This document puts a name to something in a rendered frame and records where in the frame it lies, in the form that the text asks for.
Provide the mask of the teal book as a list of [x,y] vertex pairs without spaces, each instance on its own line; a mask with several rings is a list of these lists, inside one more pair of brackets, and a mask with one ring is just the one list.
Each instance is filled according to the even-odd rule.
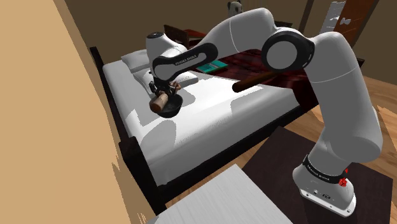
[[226,67],[228,67],[228,65],[226,63],[224,63],[220,60],[215,60],[215,61],[212,61],[211,63],[197,67],[196,70],[198,70],[201,73],[208,74],[208,73],[218,71],[220,69],[224,69]]

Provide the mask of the light wooden cylinder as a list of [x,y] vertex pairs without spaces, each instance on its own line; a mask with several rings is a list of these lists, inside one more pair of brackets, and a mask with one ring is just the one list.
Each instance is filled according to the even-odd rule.
[[164,109],[168,100],[169,100],[169,96],[165,93],[162,93],[159,96],[154,97],[149,103],[150,110],[152,110],[152,112],[154,113],[160,113]]

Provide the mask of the dark robot stand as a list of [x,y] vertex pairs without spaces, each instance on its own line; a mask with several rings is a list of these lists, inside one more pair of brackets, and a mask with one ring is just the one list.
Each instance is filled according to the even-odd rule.
[[313,146],[313,141],[278,127],[243,171],[293,224],[389,224],[393,181],[361,164],[348,167],[357,198],[350,216],[343,218],[300,195],[293,169]]

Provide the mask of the panda plush toy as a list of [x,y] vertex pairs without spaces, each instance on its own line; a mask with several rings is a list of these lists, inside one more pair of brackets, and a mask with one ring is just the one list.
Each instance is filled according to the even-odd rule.
[[228,17],[232,17],[243,12],[242,3],[240,0],[228,2],[227,8],[228,8]]

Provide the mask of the brown wooden rolling pin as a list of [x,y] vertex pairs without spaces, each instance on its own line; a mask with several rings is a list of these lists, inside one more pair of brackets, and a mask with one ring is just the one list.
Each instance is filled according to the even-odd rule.
[[250,78],[246,78],[245,80],[240,80],[232,85],[232,90],[234,92],[241,92],[248,88],[251,88],[255,85],[258,85],[264,81],[270,80],[276,77],[278,73],[267,72],[263,74],[259,74],[257,76],[253,76]]

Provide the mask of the white pillow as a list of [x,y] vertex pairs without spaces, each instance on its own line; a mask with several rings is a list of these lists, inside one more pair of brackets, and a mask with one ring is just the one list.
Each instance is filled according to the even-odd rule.
[[127,65],[131,73],[136,73],[143,69],[150,68],[150,60],[146,49],[123,55],[121,56],[121,60]]
[[[150,82],[154,81],[153,75],[149,69],[143,69],[133,73],[134,78],[141,84],[148,95],[153,95],[150,89]],[[198,77],[191,72],[185,72],[180,74],[174,81],[178,82],[182,88],[187,87],[198,82]]]

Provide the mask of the white bed with dark frame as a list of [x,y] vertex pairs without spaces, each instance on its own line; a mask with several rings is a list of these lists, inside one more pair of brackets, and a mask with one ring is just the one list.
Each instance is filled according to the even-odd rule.
[[236,93],[239,80],[193,72],[172,118],[150,110],[150,95],[118,60],[103,63],[91,48],[123,161],[155,214],[173,198],[257,145],[304,110],[290,88],[257,85]]

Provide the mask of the black bowl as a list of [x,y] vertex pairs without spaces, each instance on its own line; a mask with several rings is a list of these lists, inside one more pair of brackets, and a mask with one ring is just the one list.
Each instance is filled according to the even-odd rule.
[[172,95],[169,97],[164,108],[158,113],[158,115],[163,118],[172,118],[179,113],[182,104],[183,98],[179,94]]

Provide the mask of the dark wooden chair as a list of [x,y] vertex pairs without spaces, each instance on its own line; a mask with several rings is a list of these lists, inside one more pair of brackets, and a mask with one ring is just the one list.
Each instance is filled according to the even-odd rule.
[[206,36],[206,34],[199,31],[182,30],[166,24],[164,25],[164,31],[168,38],[182,44],[187,49],[197,45]]

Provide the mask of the white wooden table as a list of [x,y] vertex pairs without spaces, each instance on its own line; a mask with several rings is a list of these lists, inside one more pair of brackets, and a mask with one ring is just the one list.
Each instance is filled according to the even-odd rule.
[[293,224],[233,165],[146,224]]

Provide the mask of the dark red blanket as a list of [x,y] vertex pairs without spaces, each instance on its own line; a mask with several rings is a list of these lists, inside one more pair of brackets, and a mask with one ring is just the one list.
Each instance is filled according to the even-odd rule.
[[[247,50],[222,58],[219,61],[228,66],[211,72],[210,75],[234,80],[245,80],[246,78],[268,72],[268,69],[262,64],[260,50]],[[304,110],[310,110],[318,105],[316,95],[303,69],[281,73],[272,79],[262,82],[262,84],[292,89],[296,100]]]

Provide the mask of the brown door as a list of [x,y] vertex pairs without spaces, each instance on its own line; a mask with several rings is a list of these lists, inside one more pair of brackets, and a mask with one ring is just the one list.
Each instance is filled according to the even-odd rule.
[[339,32],[353,47],[379,0],[337,0],[330,4],[319,33]]

